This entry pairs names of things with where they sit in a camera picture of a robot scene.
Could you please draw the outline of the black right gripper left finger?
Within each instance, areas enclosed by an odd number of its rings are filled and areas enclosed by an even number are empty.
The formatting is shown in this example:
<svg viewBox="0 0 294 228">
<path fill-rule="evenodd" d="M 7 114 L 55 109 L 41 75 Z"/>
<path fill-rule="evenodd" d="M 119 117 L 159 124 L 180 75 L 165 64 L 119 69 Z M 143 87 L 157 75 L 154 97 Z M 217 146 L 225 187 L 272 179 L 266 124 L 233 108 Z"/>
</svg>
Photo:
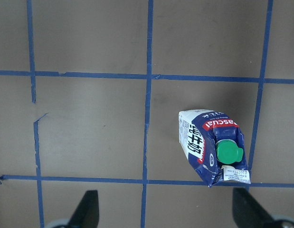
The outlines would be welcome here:
<svg viewBox="0 0 294 228">
<path fill-rule="evenodd" d="M 85 192 L 72 217 L 68 228 L 96 228 L 99 224 L 99 199 L 97 190 Z"/>
</svg>

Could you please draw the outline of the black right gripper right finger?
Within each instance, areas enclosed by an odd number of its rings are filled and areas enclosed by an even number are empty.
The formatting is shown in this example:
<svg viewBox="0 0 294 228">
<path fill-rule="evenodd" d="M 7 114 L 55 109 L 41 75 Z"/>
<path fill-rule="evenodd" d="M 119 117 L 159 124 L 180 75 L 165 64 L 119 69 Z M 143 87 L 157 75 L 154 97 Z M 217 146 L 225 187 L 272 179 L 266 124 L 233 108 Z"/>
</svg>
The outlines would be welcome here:
<svg viewBox="0 0 294 228">
<path fill-rule="evenodd" d="M 245 188 L 234 188 L 232 216 L 238 228 L 275 228 L 273 217 Z"/>
</svg>

